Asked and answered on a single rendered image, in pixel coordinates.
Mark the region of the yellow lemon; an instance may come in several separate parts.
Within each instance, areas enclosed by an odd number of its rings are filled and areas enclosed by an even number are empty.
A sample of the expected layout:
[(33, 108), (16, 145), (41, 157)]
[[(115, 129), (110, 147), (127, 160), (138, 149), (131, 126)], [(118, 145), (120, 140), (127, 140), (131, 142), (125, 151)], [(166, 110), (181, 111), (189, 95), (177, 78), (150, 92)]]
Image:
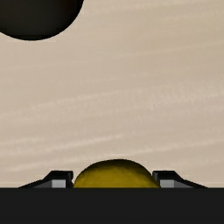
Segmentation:
[(141, 164), (111, 159), (91, 164), (73, 184), (74, 188), (159, 188), (159, 183)]

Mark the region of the round black pan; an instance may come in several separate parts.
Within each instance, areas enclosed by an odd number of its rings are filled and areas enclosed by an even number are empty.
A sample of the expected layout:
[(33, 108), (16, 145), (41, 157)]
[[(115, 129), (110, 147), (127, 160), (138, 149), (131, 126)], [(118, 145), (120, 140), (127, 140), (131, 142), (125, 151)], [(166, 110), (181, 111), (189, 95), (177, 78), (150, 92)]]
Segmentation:
[(0, 32), (36, 41), (63, 32), (79, 15), (84, 0), (0, 0)]

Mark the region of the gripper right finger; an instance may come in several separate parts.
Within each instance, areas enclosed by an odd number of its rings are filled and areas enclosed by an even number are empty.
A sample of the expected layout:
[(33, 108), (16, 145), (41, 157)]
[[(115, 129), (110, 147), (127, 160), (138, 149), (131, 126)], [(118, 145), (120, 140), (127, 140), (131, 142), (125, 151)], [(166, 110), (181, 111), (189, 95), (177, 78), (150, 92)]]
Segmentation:
[(203, 185), (181, 178), (175, 171), (153, 171), (152, 176), (162, 188), (204, 188)]

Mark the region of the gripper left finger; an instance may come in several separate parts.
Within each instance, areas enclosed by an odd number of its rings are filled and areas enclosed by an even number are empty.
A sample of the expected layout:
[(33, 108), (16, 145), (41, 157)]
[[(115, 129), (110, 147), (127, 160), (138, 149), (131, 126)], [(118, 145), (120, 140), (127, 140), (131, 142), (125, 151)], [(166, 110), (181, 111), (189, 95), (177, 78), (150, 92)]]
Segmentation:
[(73, 171), (50, 171), (43, 179), (22, 185), (22, 188), (72, 188)]

